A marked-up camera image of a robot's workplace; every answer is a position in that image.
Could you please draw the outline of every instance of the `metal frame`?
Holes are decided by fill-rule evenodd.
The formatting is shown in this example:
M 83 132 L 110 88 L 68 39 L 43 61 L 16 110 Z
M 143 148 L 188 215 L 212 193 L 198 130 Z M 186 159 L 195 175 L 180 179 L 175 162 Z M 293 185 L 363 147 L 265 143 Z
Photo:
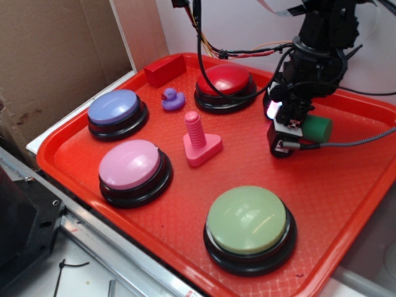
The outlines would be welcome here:
M 61 230 L 136 296 L 202 296 L 103 221 L 0 147 L 0 165 L 16 180 L 35 179 L 65 205 Z

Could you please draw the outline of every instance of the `red tray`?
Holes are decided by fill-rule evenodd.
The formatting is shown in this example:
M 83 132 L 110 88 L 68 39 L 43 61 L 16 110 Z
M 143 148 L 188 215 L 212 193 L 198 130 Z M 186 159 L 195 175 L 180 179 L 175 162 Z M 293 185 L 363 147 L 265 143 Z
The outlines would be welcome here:
M 396 177 L 396 135 L 350 148 L 295 152 L 286 159 L 270 154 L 262 97 L 237 113 L 199 111 L 193 93 L 197 56 L 183 54 L 187 71 L 161 88 L 149 86 L 139 72 L 120 88 L 135 91 L 150 110 L 147 125 L 129 139 L 153 142 L 171 159 L 174 178 L 168 190 L 138 209 L 109 206 L 99 191 L 98 166 L 117 142 L 92 138 L 83 112 L 52 133 L 40 147 L 43 170 L 84 202 L 213 296 L 311 296 L 341 261 Z M 225 61 L 204 59 L 210 67 Z M 248 68 L 259 87 L 270 74 Z M 165 112 L 161 92 L 174 87 L 186 94 L 184 108 Z M 312 114 L 332 118 L 330 141 L 348 142 L 383 132 L 396 123 L 396 106 L 345 92 L 316 99 Z M 224 149 L 197 168 L 187 164 L 184 115 L 197 110 L 206 133 L 218 134 Z M 291 259 L 261 277 L 237 277 L 214 264 L 202 232 L 214 200 L 242 185 L 264 187 L 296 218 L 298 241 Z

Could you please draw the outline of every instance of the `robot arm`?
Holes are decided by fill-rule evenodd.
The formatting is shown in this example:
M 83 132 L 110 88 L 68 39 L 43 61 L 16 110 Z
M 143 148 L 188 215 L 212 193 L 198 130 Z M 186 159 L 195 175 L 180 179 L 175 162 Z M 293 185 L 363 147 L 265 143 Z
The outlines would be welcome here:
M 305 13 L 299 35 L 293 40 L 290 60 L 264 96 L 264 108 L 271 101 L 281 102 L 268 131 L 271 154 L 285 158 L 293 153 L 282 147 L 283 141 L 298 142 L 301 125 L 312 99 L 331 95 L 348 69 L 343 50 L 352 48 L 358 32 L 357 0 L 305 0 L 289 11 Z

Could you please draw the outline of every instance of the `pink screw toy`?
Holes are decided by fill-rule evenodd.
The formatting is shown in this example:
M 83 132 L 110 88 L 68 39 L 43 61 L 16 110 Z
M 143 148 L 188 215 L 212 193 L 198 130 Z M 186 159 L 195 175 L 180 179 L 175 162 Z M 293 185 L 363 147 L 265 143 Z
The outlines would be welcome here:
M 188 134 L 184 135 L 184 149 L 190 166 L 197 167 L 212 158 L 223 149 L 222 138 L 215 134 L 206 134 L 202 128 L 200 116 L 190 111 L 184 116 Z

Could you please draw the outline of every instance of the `purple rubber duck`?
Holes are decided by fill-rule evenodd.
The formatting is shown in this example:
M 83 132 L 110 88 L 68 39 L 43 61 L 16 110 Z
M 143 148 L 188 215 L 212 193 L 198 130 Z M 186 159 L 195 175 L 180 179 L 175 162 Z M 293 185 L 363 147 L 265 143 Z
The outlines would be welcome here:
M 164 110 L 178 110 L 186 103 L 183 93 L 177 92 L 174 88 L 167 88 L 161 95 L 162 107 Z

